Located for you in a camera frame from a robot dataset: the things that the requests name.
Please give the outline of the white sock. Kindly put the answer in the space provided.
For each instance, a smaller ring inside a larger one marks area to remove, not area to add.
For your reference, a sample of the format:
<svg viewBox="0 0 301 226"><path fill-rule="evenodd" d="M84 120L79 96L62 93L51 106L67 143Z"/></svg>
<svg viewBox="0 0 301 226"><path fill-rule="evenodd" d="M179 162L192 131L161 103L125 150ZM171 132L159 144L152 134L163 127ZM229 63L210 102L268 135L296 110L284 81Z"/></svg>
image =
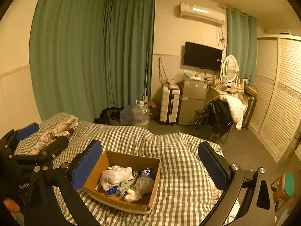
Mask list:
<svg viewBox="0 0 301 226"><path fill-rule="evenodd" d="M131 167L118 169L107 169L100 175L100 186L107 191L115 185L133 179L133 170Z"/></svg>
<svg viewBox="0 0 301 226"><path fill-rule="evenodd" d="M127 190L124 200L125 202L136 202L142 198L142 195L137 190L129 189Z"/></svg>

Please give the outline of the clear plastic bottle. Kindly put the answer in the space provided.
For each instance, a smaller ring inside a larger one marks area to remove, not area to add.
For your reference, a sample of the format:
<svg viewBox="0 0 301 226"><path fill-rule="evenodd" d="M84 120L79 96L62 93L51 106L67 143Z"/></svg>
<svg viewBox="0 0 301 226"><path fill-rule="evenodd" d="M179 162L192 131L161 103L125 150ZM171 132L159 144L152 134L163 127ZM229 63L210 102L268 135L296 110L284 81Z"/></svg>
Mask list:
<svg viewBox="0 0 301 226"><path fill-rule="evenodd" d="M156 179L157 172L152 168L141 171L135 185L140 194L151 193Z"/></svg>

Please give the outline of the patterned pillow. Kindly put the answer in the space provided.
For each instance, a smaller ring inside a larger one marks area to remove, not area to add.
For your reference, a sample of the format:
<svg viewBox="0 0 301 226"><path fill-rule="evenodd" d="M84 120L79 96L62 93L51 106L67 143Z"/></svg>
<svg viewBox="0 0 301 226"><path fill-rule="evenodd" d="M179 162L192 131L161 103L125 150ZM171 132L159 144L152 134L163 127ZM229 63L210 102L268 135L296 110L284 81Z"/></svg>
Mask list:
<svg viewBox="0 0 301 226"><path fill-rule="evenodd" d="M77 129L79 125L79 119L74 115L69 115L61 120L52 129L47 129L40 137L38 142L29 151L28 155L38 155L46 147L56 141L59 137L69 138Z"/></svg>

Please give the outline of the wooden stool green seat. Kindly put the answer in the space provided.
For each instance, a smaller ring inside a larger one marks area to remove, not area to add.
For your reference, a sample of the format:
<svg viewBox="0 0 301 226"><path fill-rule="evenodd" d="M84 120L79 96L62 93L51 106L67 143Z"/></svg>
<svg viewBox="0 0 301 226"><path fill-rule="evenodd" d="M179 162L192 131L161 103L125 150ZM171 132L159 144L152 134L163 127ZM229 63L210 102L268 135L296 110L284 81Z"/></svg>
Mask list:
<svg viewBox="0 0 301 226"><path fill-rule="evenodd" d="M294 176L284 173L271 183L274 198L274 209L278 211L294 195Z"/></svg>

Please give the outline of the brown cardboard box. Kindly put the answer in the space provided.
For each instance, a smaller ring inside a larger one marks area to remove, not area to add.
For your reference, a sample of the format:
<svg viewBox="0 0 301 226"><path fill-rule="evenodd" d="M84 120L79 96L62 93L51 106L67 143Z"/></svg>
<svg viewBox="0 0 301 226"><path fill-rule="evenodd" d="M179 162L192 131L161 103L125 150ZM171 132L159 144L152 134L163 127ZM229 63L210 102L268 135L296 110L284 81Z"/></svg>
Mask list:
<svg viewBox="0 0 301 226"><path fill-rule="evenodd" d="M148 215L155 202L160 175L159 158L106 150L89 169L83 189L104 205Z"/></svg>

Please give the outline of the dark clothes pile on floor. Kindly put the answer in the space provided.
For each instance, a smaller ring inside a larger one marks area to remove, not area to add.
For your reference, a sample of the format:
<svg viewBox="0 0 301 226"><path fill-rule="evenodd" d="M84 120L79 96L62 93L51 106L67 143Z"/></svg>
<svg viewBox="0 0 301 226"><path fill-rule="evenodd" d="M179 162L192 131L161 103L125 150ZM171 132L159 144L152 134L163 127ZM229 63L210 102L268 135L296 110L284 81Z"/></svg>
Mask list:
<svg viewBox="0 0 301 226"><path fill-rule="evenodd" d="M104 125L120 125L120 114L124 110L124 107L116 108L106 108L102 110L98 118L94 119L94 124L104 124Z"/></svg>

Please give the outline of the checkered bed duvet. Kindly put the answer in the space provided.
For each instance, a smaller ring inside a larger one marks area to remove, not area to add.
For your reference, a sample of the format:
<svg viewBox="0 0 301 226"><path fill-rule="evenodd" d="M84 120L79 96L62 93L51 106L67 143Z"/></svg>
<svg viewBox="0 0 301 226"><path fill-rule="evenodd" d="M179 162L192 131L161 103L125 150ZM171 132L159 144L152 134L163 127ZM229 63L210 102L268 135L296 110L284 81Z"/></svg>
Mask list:
<svg viewBox="0 0 301 226"><path fill-rule="evenodd" d="M221 197L198 156L201 139L184 133L155 135L140 127L81 121L68 147L54 159L54 167L72 161L93 140L101 143L104 159L88 173L79 195L101 225L199 225ZM153 193L134 203L138 209L150 209L148 215L114 209L95 199L100 174L112 165L157 172Z"/></svg>

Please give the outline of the large clear water jug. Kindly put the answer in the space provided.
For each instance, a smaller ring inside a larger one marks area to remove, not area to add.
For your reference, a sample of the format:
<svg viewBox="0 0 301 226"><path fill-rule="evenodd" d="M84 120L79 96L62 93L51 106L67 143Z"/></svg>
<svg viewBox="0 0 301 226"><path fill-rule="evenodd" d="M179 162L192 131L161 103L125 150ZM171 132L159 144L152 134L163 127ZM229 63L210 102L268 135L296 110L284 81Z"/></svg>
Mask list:
<svg viewBox="0 0 301 226"><path fill-rule="evenodd" d="M132 124L137 127L147 128L150 121L150 110L144 101L137 100L132 108Z"/></svg>

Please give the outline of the white louvered wardrobe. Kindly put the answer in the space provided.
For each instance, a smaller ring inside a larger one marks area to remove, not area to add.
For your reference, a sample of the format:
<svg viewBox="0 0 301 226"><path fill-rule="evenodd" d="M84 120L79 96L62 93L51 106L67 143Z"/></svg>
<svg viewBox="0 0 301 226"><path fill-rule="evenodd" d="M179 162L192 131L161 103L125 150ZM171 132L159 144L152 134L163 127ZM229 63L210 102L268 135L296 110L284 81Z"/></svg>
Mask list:
<svg viewBox="0 0 301 226"><path fill-rule="evenodd" d="M254 86L258 96L249 128L279 163L294 151L300 129L299 36L258 37Z"/></svg>

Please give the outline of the large green curtain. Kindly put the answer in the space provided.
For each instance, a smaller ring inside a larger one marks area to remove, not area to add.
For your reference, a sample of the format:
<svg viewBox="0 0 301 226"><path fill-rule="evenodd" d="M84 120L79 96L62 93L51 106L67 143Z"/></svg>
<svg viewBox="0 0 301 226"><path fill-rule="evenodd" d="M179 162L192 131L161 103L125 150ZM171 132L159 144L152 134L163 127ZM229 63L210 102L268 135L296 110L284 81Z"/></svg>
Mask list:
<svg viewBox="0 0 301 226"><path fill-rule="evenodd" d="M38 0L29 61L42 120L93 121L151 93L156 0Z"/></svg>

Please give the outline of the chair with draped clothes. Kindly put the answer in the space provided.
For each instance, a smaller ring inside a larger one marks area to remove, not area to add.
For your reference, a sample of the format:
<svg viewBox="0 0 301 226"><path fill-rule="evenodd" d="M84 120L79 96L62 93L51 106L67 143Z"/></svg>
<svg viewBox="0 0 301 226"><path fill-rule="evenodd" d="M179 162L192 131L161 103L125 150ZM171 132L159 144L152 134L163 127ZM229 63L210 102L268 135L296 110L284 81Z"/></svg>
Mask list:
<svg viewBox="0 0 301 226"><path fill-rule="evenodd" d="M209 100L196 112L193 130L208 129L219 138L228 135L232 128L242 129L247 102L235 95L220 94Z"/></svg>

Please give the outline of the white suitcase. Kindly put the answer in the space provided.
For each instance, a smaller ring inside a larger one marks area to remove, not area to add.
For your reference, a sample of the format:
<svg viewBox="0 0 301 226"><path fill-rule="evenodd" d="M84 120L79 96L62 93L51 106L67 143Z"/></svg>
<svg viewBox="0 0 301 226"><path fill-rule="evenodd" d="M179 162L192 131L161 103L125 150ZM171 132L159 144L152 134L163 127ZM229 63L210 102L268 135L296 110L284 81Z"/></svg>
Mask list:
<svg viewBox="0 0 301 226"><path fill-rule="evenodd" d="M160 108L160 121L166 124L175 124L180 100L178 85L163 86Z"/></svg>

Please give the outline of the silver mini fridge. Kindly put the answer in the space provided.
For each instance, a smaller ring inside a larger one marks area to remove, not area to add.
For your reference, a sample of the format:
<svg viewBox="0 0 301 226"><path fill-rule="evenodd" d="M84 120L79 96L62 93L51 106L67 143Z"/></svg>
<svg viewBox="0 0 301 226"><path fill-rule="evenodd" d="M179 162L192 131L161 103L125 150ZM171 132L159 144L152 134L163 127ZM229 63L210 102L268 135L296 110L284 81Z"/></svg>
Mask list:
<svg viewBox="0 0 301 226"><path fill-rule="evenodd" d="M207 87L204 81L182 80L179 83L180 101L177 116L178 125L193 125L196 110L202 110Z"/></svg>

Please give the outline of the white oval vanity mirror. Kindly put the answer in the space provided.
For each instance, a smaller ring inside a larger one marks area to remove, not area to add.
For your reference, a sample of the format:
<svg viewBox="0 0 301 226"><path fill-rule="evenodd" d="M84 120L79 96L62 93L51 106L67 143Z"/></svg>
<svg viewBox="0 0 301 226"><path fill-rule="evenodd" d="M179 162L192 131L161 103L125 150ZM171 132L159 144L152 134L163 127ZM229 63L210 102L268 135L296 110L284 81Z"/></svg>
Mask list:
<svg viewBox="0 0 301 226"><path fill-rule="evenodd" d="M225 84L234 83L238 78L239 70L239 64L235 56L226 56L221 65L220 80Z"/></svg>

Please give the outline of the small green curtain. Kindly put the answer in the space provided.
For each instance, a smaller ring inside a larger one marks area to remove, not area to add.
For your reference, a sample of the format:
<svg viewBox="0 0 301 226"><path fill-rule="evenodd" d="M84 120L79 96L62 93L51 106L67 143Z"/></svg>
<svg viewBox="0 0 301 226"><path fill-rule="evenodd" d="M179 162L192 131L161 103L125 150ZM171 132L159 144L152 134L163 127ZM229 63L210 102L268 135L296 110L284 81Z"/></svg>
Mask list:
<svg viewBox="0 0 301 226"><path fill-rule="evenodd" d="M227 8L227 55L233 55L240 66L239 78L247 76L248 84L256 78L257 24L253 17Z"/></svg>

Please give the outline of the white air conditioner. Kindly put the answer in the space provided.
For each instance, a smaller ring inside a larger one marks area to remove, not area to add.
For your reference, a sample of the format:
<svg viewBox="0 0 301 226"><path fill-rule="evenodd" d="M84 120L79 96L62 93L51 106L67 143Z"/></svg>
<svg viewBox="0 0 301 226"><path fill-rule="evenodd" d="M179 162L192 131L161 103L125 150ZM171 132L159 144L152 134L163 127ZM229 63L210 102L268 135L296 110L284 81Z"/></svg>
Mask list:
<svg viewBox="0 0 301 226"><path fill-rule="evenodd" d="M226 21L225 15L221 12L183 2L179 4L179 17L213 24L218 27L222 27Z"/></svg>

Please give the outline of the black wall television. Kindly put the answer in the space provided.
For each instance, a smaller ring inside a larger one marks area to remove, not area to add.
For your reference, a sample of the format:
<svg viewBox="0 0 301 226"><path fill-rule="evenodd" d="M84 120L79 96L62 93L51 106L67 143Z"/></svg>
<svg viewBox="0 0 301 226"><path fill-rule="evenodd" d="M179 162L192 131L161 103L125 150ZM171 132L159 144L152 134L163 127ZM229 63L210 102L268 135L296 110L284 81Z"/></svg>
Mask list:
<svg viewBox="0 0 301 226"><path fill-rule="evenodd" d="M222 50L218 48L208 47L192 42L185 43L183 59L184 65L219 71L221 67L221 60Z"/></svg>

